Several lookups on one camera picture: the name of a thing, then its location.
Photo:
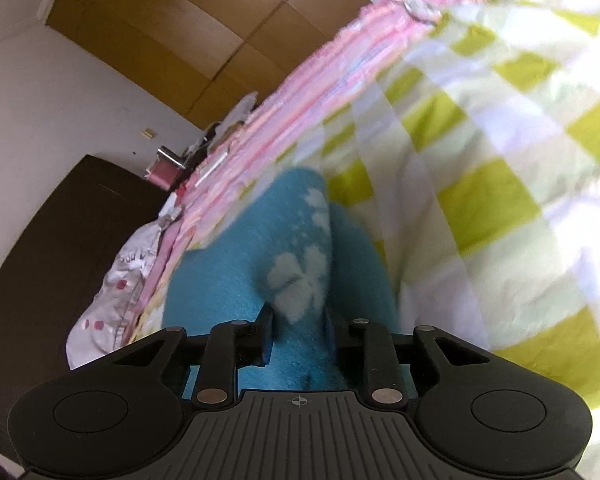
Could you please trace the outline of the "dark brown cabinet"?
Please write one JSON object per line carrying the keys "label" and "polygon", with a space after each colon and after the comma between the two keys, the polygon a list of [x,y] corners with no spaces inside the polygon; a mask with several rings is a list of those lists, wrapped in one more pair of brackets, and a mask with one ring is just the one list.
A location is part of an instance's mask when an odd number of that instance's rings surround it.
{"label": "dark brown cabinet", "polygon": [[166,192],[85,156],[20,235],[0,269],[0,453],[31,479],[157,478],[181,457],[184,330],[84,367],[66,342],[119,250],[155,220]]}

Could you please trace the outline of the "pink striped bed sheet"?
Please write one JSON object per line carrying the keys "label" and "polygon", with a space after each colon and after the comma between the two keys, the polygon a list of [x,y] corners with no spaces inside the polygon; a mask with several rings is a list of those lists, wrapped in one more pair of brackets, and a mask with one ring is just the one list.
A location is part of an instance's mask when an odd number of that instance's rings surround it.
{"label": "pink striped bed sheet", "polygon": [[[454,3],[481,0],[425,0],[440,11]],[[210,233],[231,206],[249,194],[268,165],[289,158],[306,130],[347,105],[374,82],[433,24],[414,21],[402,0],[378,0],[313,53],[223,141],[166,201],[181,207],[166,230],[129,326],[143,335],[160,324],[166,282],[178,258]]]}

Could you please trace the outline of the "white floral pillow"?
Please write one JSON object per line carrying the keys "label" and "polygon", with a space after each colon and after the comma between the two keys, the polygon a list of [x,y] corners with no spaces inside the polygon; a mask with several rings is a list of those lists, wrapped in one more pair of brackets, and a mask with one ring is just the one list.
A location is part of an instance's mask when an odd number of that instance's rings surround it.
{"label": "white floral pillow", "polygon": [[123,346],[125,331],[156,262],[167,226],[165,218],[141,226],[114,257],[98,293],[68,335],[66,357],[70,370]]}

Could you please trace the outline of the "small floral cloth piece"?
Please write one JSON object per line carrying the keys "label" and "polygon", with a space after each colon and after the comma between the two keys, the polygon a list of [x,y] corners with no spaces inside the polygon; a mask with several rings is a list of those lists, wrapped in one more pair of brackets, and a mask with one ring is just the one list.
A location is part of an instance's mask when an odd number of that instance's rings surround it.
{"label": "small floral cloth piece", "polygon": [[434,24],[441,18],[441,11],[425,0],[402,0],[406,13],[416,22]]}

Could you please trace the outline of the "pink storage box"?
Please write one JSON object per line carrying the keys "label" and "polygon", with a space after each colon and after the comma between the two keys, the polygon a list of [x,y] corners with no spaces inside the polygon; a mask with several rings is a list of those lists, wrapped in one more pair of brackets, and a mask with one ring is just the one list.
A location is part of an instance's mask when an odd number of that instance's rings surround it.
{"label": "pink storage box", "polygon": [[181,171],[181,168],[169,159],[157,157],[146,169],[144,179],[163,191],[170,191]]}

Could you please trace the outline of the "green white checkered blanket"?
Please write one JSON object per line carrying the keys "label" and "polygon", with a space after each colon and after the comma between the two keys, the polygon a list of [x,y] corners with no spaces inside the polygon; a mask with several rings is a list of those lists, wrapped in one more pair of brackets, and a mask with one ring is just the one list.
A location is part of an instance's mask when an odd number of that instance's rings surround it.
{"label": "green white checkered blanket", "polygon": [[440,322],[588,401],[581,466],[600,479],[600,0],[442,9],[185,250],[291,166],[370,230],[402,322]]}

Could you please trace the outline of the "brown wooden wardrobe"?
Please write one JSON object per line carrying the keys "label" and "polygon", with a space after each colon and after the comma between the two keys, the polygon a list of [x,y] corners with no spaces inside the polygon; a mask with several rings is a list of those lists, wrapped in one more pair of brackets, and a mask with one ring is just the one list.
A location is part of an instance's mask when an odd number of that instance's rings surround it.
{"label": "brown wooden wardrobe", "polygon": [[47,24],[198,128],[261,99],[370,0],[55,0]]}

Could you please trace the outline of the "white plastic bag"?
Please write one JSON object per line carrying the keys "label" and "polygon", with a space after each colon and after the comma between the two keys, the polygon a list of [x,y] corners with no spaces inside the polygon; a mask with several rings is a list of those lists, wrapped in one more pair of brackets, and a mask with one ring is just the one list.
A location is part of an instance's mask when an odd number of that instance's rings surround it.
{"label": "white plastic bag", "polygon": [[228,112],[224,119],[215,127],[215,132],[222,136],[228,129],[234,125],[242,124],[251,115],[252,110],[257,104],[259,93],[257,91],[250,92],[242,97],[242,99]]}

